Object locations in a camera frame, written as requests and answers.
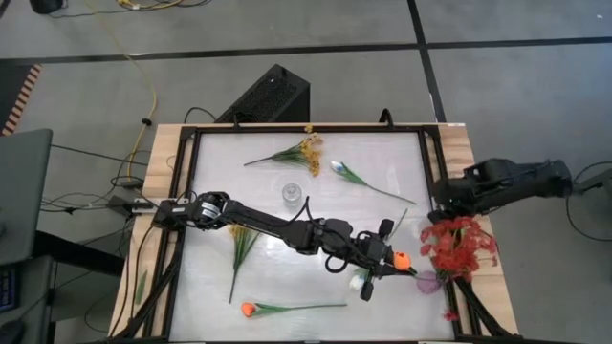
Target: white flower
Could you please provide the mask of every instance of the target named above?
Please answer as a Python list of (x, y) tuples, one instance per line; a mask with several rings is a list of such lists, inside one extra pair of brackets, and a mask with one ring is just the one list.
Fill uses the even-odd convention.
[(363, 279), (363, 276), (361, 276), (360, 274), (356, 274), (355, 276), (353, 276), (353, 278), (351, 278), (349, 287), (353, 291), (359, 291), (361, 290), (361, 287), (363, 287), (364, 283), (365, 283), (365, 279)]
[(332, 169), (334, 170), (334, 172), (340, 174), (346, 172), (346, 169), (344, 169), (344, 165), (342, 164), (342, 162), (331, 161), (330, 163), (332, 164)]

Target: yellow flower cluster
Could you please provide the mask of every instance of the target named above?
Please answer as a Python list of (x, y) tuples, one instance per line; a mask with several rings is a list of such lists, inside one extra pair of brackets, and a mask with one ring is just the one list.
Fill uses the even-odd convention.
[[(309, 126), (306, 127), (306, 132), (311, 133), (312, 130), (313, 126), (309, 124)], [(317, 133), (312, 133), (299, 144), (299, 149), (302, 152), (302, 155), (308, 161), (310, 173), (312, 173), (315, 177), (318, 176), (318, 172), (320, 170), (320, 163), (318, 159), (321, 157), (322, 153), (321, 150), (316, 149), (316, 146), (321, 145), (322, 143), (323, 139)]]

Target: wooden table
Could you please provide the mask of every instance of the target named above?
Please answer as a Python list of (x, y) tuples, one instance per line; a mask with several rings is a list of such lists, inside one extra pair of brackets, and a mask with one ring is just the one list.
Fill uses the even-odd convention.
[[(306, 124), (300, 123), (261, 123), (261, 124), (242, 124), (243, 126), (305, 126)], [(339, 126), (342, 124), (338, 123), (321, 123), (314, 124), (316, 126), (321, 125), (334, 125)], [(372, 124), (372, 123), (346, 123), (344, 125), (386, 125), (384, 123)], [(462, 177), (463, 169), (473, 165), (474, 159), (471, 152), (470, 140), (468, 139), (468, 132), (464, 124), (423, 124), (423, 125), (438, 125), (440, 130), (441, 142), (444, 149), (444, 155), (448, 170), (449, 177)], [(221, 126), (231, 127), (231, 124), (201, 124), (197, 125), (201, 127), (205, 126)], [(179, 145), (179, 135), (183, 124), (163, 124), (159, 125), (155, 141), (153, 143), (153, 149), (151, 151), (151, 158), (149, 160), (148, 168), (146, 170), (146, 177), (144, 180), (144, 189), (142, 194), (147, 198), (165, 198), (168, 195), (170, 183), (172, 180), (172, 174), (174, 169), (174, 157), (176, 156), (177, 148)], [(182, 192), (185, 189), (186, 183), (186, 171), (187, 164), (189, 162), (189, 155), (191, 147), (188, 145), (186, 148), (186, 156), (184, 158), (184, 166), (181, 169), (182, 175), (180, 179), (179, 191)], [(434, 171), (437, 170), (435, 163), (435, 156), (433, 152), (430, 152), (432, 157), (432, 167)], [(130, 244), (130, 257), (126, 260), (126, 265), (129, 264), (129, 278), (126, 278), (127, 269), (123, 269), (123, 275), (121, 278), (120, 289), (118, 292), (117, 301), (115, 304), (115, 310), (113, 312), (113, 318), (111, 322), (111, 329), (115, 326), (120, 316), (120, 310), (124, 303), (125, 307), (123, 313), (119, 319), (119, 325), (115, 330), (115, 333), (120, 332), (127, 325), (127, 319), (130, 317), (131, 304), (134, 296), (133, 289), (134, 283), (138, 281), (138, 277), (135, 275), (136, 271), (136, 252), (141, 245), (142, 238), (145, 232), (149, 229), (151, 224), (152, 215), (142, 215), (136, 219), (134, 229), (132, 233), (132, 240)], [(478, 219), (480, 225), (484, 230), (493, 234), (491, 223), (489, 218), (480, 217)], [(141, 257), (139, 262), (139, 275), (142, 275), (147, 271), (147, 277), (144, 286), (144, 293), (142, 301), (146, 299), (148, 293), (150, 293), (151, 283), (153, 279), (153, 271), (155, 270), (156, 259), (158, 255), (158, 249), (160, 246), (162, 231), (154, 228), (146, 237), (146, 241), (142, 245)], [(169, 242), (175, 241), (175, 237), (170, 237)], [(172, 255), (174, 246), (170, 244), (166, 252), (166, 262), (169, 262), (169, 258)], [(514, 312), (506, 288), (506, 281), (504, 279), (504, 272), (501, 267), (501, 262), (498, 266), (493, 267), (491, 263), (485, 263), (481, 266), (473, 277), (472, 286), (476, 294), (480, 297), (481, 301), (489, 312), (497, 319), (497, 321), (511, 333), (517, 333), (516, 323), (514, 321)], [(457, 301), (459, 304), (459, 313), (463, 326), (463, 331), (466, 334), (470, 333), (470, 320), (468, 317), (465, 300), (459, 290), (456, 290)], [(155, 318), (153, 322), (152, 335), (161, 335), (163, 327), (163, 317), (165, 311), (165, 304), (167, 299), (167, 291), (165, 291), (160, 300), (157, 302)], [(139, 309), (140, 305), (135, 305), (134, 313)]]

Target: black box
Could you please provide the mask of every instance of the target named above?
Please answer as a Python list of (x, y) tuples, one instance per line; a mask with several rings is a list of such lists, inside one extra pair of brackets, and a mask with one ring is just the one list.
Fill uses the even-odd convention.
[(217, 123), (310, 122), (310, 83), (273, 65)]

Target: orange object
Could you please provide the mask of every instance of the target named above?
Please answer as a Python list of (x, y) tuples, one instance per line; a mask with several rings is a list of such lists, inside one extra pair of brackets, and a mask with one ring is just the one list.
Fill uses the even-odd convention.
[(242, 313), (246, 317), (251, 317), (251, 315), (257, 310), (255, 305), (249, 302), (243, 303), (241, 309), (242, 309)]
[(395, 269), (406, 271), (410, 269), (410, 256), (403, 252), (395, 252), (393, 254), (393, 266)]

